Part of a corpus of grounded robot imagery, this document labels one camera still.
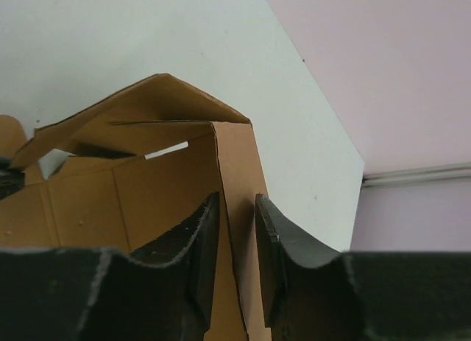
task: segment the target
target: pink wall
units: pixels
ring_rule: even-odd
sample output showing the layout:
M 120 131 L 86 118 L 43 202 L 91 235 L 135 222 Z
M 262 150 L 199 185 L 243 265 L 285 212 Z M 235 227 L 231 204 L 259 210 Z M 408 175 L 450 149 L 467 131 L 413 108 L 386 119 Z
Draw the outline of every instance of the pink wall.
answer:
M 471 0 L 268 0 L 366 162 L 471 161 Z
M 364 189 L 352 250 L 471 250 L 471 179 Z

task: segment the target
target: cardboard flap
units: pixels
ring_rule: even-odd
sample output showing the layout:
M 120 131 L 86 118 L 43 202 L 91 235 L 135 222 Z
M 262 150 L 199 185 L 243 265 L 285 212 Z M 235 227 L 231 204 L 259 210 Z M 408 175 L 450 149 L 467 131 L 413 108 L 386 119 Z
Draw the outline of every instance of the cardboard flap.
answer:
M 249 123 L 249 119 L 209 94 L 169 74 L 156 74 L 115 93 L 62 122 L 39 129 L 13 159 L 12 168 L 24 169 L 54 148 L 63 149 L 70 138 L 101 137 L 112 122 L 212 121 Z M 119 141 L 108 138 L 111 150 Z M 127 147 L 129 153 L 140 152 Z
M 82 144 L 93 142 L 98 147 L 113 149 L 116 153 L 148 155 L 208 133 L 212 133 L 210 122 L 107 123 L 94 133 L 79 131 L 57 148 L 82 155 Z
M 253 225 L 255 195 L 267 194 L 255 135 L 249 124 L 213 123 L 213 126 L 245 326 L 250 340 L 271 340 L 263 319 Z
M 16 151 L 26 142 L 26 134 L 20 122 L 7 115 L 0 115 L 0 156 L 12 158 Z M 41 183 L 43 176 L 39 165 L 35 164 L 26 170 L 26 185 Z

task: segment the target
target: open box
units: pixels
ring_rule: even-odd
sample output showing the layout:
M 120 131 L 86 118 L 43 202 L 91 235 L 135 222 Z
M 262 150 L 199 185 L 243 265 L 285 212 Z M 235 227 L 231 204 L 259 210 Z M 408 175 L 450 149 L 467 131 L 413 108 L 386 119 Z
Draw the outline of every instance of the open box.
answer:
M 185 142 L 186 148 L 166 150 Z M 73 155 L 44 180 L 38 159 L 53 149 Z M 248 118 L 159 74 L 36 130 L 28 142 L 17 120 L 0 116 L 0 155 L 26 172 L 25 188 L 0 201 L 0 245 L 7 247 L 130 252 L 219 191 L 213 317 L 205 340 L 271 339 L 252 224 L 255 195 L 266 193 L 266 185 Z

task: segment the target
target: brown cardboard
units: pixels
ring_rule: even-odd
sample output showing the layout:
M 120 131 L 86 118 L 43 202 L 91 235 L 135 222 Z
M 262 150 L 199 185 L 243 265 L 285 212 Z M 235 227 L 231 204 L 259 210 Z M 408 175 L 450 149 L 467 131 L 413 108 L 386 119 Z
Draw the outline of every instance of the brown cardboard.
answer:
M 145 155 L 187 141 L 188 148 Z M 270 340 L 263 325 L 255 195 L 266 193 L 250 121 L 170 75 L 142 80 L 26 139 L 0 116 L 0 155 L 26 169 L 24 190 L 0 201 L 0 245 L 140 247 L 222 196 L 213 317 L 205 340 Z M 48 180 L 38 159 L 71 156 Z

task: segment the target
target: white wall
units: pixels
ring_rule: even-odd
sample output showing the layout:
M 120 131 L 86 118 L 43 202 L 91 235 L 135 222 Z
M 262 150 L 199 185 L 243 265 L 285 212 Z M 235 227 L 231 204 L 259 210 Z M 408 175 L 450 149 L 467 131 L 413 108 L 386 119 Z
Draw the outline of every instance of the white wall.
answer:
M 353 250 L 471 250 L 471 179 L 361 191 Z
M 172 73 L 249 116 L 272 199 L 350 246 L 364 163 L 265 0 L 0 0 L 0 22 L 0 112 L 28 134 Z
M 471 161 L 471 0 L 268 2 L 367 174 Z

